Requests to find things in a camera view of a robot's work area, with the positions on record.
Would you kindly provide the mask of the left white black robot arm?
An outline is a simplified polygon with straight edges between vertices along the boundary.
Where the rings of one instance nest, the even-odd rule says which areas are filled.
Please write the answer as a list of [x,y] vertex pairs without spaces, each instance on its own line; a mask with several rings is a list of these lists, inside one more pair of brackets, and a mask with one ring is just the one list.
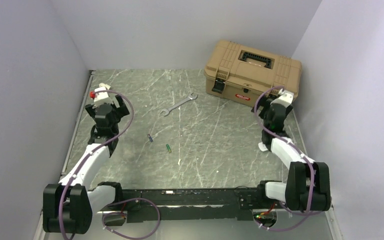
[[90,189],[100,168],[113,155],[119,137],[126,132],[119,130],[119,122],[134,115],[132,103],[120,93],[115,94],[115,101],[99,103],[96,99],[104,92],[92,91],[95,101],[85,106],[95,124],[83,156],[58,183],[48,184],[43,190],[42,228],[46,233],[61,233],[65,239],[68,234],[85,234],[97,212],[106,206],[117,210],[124,203],[118,182],[101,182]]

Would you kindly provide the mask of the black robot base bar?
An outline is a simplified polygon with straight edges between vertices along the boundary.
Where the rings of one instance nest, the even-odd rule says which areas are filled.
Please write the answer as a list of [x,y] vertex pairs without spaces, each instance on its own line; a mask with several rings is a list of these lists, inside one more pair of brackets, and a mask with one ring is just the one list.
[[109,220],[123,216],[127,223],[145,221],[234,219],[253,221],[269,218],[280,208],[279,202],[262,197],[258,187],[124,189],[121,199],[104,206]]

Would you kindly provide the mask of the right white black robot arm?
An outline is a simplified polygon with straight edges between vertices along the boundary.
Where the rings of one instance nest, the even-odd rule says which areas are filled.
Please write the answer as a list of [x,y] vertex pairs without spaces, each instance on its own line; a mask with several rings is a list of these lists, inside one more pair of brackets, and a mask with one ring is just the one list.
[[284,130],[284,121],[292,110],[292,102],[285,95],[278,98],[261,96],[253,111],[262,107],[258,117],[263,129],[258,147],[277,156],[288,169],[287,181],[264,180],[255,194],[256,203],[269,207],[275,200],[286,204],[291,211],[309,214],[328,211],[331,207],[329,167],[304,154]]

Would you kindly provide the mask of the green AAA battery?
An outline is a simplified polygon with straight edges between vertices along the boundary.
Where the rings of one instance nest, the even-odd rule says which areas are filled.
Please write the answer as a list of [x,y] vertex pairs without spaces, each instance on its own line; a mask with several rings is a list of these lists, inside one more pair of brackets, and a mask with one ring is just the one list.
[[172,152],[172,150],[171,150],[171,147],[170,147],[170,145],[169,145],[169,144],[166,144],[165,146],[166,146],[166,149],[167,149],[167,151],[168,151],[169,153],[171,153],[171,152]]

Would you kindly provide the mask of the white remote control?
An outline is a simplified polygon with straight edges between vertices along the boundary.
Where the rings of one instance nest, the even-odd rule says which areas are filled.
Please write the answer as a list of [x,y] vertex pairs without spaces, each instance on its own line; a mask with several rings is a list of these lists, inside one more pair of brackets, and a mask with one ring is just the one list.
[[269,148],[267,148],[267,146],[266,146],[263,142],[259,142],[259,143],[258,143],[258,149],[259,149],[261,152],[267,152],[267,151],[270,150]]

